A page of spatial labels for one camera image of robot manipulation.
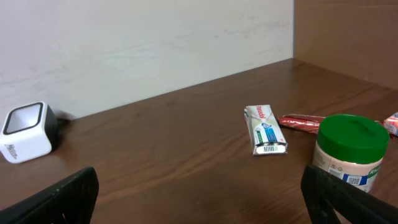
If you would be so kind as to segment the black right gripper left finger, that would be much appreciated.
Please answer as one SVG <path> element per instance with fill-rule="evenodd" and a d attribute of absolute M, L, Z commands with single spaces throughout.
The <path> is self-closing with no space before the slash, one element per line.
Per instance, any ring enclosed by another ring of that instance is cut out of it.
<path fill-rule="evenodd" d="M 98 192 L 96 171 L 86 167 L 1 210 L 1 223 L 89 223 Z"/>

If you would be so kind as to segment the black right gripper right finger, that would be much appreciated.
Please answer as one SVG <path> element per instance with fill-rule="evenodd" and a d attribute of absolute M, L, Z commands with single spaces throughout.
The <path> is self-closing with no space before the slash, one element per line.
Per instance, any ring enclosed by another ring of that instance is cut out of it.
<path fill-rule="evenodd" d="M 307 165 L 301 191 L 312 223 L 397 223 L 397 208 L 347 184 L 319 167 Z"/>

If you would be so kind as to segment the green lid jar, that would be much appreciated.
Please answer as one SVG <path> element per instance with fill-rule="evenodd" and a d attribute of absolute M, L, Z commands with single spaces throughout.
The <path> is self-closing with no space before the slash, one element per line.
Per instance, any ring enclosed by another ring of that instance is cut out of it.
<path fill-rule="evenodd" d="M 376 180 L 390 136 L 385 127 L 349 114 L 321 121 L 312 164 L 365 192 Z"/>

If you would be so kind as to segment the red chocolate bar wrapper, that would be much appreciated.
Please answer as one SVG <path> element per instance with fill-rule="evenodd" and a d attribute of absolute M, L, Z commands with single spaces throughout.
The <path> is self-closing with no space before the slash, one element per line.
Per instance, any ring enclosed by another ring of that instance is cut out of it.
<path fill-rule="evenodd" d="M 320 123 L 324 119 L 325 117 L 303 114 L 277 116 L 277 121 L 281 126 L 312 134 L 318 133 Z"/>

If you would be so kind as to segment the white Panadol box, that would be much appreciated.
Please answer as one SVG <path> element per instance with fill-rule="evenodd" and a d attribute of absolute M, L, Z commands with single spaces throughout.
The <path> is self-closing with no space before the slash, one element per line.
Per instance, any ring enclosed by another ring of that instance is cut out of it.
<path fill-rule="evenodd" d="M 247 106 L 244 116 L 254 156 L 287 153 L 288 143 L 269 105 Z"/>

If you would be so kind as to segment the orange snack packet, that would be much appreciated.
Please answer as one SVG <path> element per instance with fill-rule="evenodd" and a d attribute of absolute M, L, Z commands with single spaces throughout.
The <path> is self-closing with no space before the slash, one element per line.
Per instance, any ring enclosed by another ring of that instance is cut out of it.
<path fill-rule="evenodd" d="M 398 113 L 394 113 L 383 121 L 383 126 L 393 135 L 398 136 Z"/>

